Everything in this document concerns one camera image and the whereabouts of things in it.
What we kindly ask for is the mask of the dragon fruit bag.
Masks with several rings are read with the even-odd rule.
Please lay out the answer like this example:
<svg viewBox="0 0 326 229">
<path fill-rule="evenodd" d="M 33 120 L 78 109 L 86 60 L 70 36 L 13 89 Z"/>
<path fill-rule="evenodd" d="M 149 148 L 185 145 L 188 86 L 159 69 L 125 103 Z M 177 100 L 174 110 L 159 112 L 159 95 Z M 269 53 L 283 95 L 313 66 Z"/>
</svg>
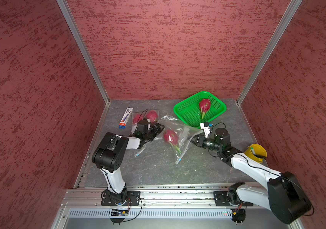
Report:
<svg viewBox="0 0 326 229">
<path fill-rule="evenodd" d="M 158 119 L 159 119 L 159 115 L 158 115 L 158 113 L 157 113 L 155 110 L 151 110 L 151 111 L 149 111 L 149 112 L 146 114 L 145 118 L 146 118 L 150 123 L 155 123 L 155 122 L 158 121 Z"/>
<path fill-rule="evenodd" d="M 201 100 L 199 103 L 199 108 L 200 108 L 200 112 L 201 112 L 201 119 L 204 119 L 206 113 L 211 108 L 211 101 L 209 99 Z"/>
</svg>

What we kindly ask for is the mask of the dragon fruit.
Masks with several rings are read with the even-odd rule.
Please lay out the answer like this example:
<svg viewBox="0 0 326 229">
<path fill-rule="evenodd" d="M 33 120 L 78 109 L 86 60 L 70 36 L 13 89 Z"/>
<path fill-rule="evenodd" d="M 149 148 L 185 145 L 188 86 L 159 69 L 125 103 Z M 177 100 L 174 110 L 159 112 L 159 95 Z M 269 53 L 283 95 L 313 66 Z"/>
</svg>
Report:
<svg viewBox="0 0 326 229">
<path fill-rule="evenodd" d="M 135 124 L 138 124 L 140 121 L 142 121 L 144 119 L 144 115 L 142 114 L 137 114 L 134 116 L 134 119 L 132 121 L 132 124 L 135 125 Z"/>
<path fill-rule="evenodd" d="M 169 143 L 171 145 L 171 147 L 178 152 L 179 154 L 181 154 L 181 150 L 179 148 L 179 138 L 178 135 L 175 131 L 173 130 L 166 130 L 164 132 L 164 140 L 166 143 Z"/>
</svg>

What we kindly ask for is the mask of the clear zip-top bag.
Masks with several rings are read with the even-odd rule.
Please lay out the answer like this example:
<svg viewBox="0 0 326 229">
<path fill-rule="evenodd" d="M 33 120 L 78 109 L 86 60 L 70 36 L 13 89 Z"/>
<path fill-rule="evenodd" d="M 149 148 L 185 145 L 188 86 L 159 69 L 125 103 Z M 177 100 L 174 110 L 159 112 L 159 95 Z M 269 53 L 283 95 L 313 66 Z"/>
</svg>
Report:
<svg viewBox="0 0 326 229">
<path fill-rule="evenodd" d="M 171 115 L 165 115 L 162 118 L 160 118 L 158 120 L 158 122 L 162 125 L 165 126 L 164 131 L 162 132 L 162 138 L 163 141 L 164 140 L 164 132 L 166 130 L 173 130 L 177 133 L 178 138 L 179 138 L 179 148 L 181 150 L 181 154 L 179 154 L 178 152 L 176 152 L 169 143 L 166 143 L 171 151 L 173 152 L 174 156 L 175 156 L 175 164 L 178 165 L 182 158 L 184 157 L 184 155 L 186 154 L 186 152 L 189 149 L 189 144 L 191 143 L 191 140 L 194 136 L 196 135 L 200 135 L 203 134 L 203 130 L 202 129 L 197 129 L 195 127 L 191 127 L 188 126 L 186 124 L 184 124 L 180 119 L 177 119 Z"/>
<path fill-rule="evenodd" d="M 138 149 L 134 151 L 135 157 L 145 150 L 148 142 L 152 142 L 164 131 L 165 126 L 158 122 L 159 113 L 156 109 L 146 109 L 132 114 L 131 136 L 140 139 Z"/>
</svg>

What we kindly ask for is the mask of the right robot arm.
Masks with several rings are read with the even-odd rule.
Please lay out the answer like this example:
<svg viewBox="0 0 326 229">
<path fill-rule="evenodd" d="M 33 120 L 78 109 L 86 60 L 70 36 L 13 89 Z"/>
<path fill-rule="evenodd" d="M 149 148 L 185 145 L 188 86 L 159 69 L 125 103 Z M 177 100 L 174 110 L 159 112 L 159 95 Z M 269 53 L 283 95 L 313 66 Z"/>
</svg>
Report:
<svg viewBox="0 0 326 229">
<path fill-rule="evenodd" d="M 302 189 L 297 177 L 290 172 L 278 172 L 252 160 L 232 146 L 230 135 L 225 128 L 218 128 L 214 138 L 205 131 L 189 138 L 195 146 L 215 151 L 216 157 L 228 166 L 250 176 L 262 187 L 256 188 L 245 182 L 229 187 L 226 200 L 238 211 L 244 203 L 251 203 L 270 210 L 282 223 L 291 224 L 314 207 Z"/>
</svg>

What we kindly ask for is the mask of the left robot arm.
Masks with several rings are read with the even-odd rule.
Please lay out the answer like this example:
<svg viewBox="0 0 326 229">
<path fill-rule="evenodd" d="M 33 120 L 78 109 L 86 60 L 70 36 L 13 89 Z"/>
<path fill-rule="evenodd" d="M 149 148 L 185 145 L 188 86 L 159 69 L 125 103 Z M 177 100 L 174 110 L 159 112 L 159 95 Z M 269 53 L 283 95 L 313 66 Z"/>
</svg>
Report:
<svg viewBox="0 0 326 229">
<path fill-rule="evenodd" d="M 131 135 L 117 135 L 111 132 L 105 134 L 91 157 L 92 163 L 101 170 L 108 185 L 101 195 L 102 205 L 121 206 L 130 202 L 127 185 L 120 170 L 125 152 L 129 149 L 142 149 L 164 129 L 164 125 L 144 118 L 137 123 Z"/>
</svg>

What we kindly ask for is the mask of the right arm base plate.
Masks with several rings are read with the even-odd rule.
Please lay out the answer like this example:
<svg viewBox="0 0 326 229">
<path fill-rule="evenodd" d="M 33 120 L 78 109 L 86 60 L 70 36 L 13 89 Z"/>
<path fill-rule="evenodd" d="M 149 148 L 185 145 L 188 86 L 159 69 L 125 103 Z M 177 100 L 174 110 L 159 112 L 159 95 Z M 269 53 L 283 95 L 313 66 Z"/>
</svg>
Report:
<svg viewBox="0 0 326 229">
<path fill-rule="evenodd" d="M 253 204 L 249 202 L 244 202 L 239 199 L 239 197 L 232 191 L 215 191 L 214 201 L 217 207 L 252 207 Z"/>
</svg>

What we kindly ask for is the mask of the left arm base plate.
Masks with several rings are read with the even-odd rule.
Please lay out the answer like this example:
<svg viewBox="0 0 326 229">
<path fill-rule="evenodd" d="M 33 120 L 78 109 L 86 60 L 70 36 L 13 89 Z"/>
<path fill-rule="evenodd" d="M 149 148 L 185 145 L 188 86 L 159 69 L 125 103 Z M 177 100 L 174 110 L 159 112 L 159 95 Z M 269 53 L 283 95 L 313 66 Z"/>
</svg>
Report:
<svg viewBox="0 0 326 229">
<path fill-rule="evenodd" d="M 138 206 L 140 204 L 141 192 L 140 191 L 123 191 L 121 194 L 116 194 L 108 189 L 101 194 L 102 206 Z"/>
</svg>

